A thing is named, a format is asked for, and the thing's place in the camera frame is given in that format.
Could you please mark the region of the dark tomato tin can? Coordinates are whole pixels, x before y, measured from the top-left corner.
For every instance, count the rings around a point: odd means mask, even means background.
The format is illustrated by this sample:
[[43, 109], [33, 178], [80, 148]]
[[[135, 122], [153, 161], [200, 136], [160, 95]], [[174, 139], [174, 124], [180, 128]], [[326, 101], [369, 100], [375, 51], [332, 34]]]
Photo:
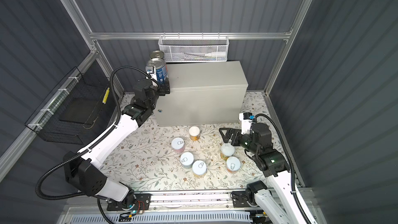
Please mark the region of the dark tomato tin can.
[[161, 50], [155, 50], [150, 53], [150, 59], [164, 59], [164, 52]]

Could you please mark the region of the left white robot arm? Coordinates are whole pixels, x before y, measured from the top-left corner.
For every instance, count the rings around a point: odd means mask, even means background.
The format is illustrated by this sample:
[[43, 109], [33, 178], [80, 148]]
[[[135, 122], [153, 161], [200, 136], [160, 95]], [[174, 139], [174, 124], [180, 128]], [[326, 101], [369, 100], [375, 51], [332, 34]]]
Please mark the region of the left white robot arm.
[[131, 133], [138, 130], [155, 110], [160, 91], [156, 80], [140, 79], [133, 91], [134, 101], [127, 105], [120, 119], [80, 151], [88, 150], [80, 158], [69, 162], [64, 167], [66, 181], [77, 188], [81, 193], [90, 197], [113, 199], [117, 202], [127, 201], [133, 194], [128, 186], [116, 182], [100, 171], [105, 159]]

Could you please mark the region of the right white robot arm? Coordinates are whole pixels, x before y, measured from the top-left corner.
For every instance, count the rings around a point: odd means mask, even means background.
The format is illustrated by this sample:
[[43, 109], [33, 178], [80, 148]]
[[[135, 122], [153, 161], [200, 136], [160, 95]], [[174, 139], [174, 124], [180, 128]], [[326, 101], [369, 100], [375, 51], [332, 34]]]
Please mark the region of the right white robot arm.
[[264, 181], [246, 186], [248, 204], [260, 207], [273, 224], [317, 223], [296, 186], [293, 169], [273, 148], [267, 124], [254, 123], [244, 130], [220, 128], [219, 132], [225, 143], [252, 153], [251, 160], [264, 174]]

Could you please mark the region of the yellow green can plastic lid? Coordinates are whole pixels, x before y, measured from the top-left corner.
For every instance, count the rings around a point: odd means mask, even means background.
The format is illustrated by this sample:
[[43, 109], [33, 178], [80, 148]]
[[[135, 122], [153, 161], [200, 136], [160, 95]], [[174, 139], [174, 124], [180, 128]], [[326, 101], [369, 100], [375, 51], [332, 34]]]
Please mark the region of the yellow green can plastic lid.
[[220, 147], [220, 157], [223, 160], [227, 160], [229, 157], [233, 156], [235, 153], [235, 147], [232, 146], [230, 143], [224, 143]]

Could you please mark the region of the blue label tin can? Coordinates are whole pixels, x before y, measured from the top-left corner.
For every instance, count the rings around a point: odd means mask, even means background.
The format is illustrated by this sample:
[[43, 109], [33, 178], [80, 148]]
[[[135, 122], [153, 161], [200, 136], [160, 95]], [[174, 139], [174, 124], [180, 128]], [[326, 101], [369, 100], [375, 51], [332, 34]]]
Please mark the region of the blue label tin can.
[[150, 59], [147, 65], [155, 67], [158, 83], [162, 83], [168, 79], [167, 66], [164, 59]]

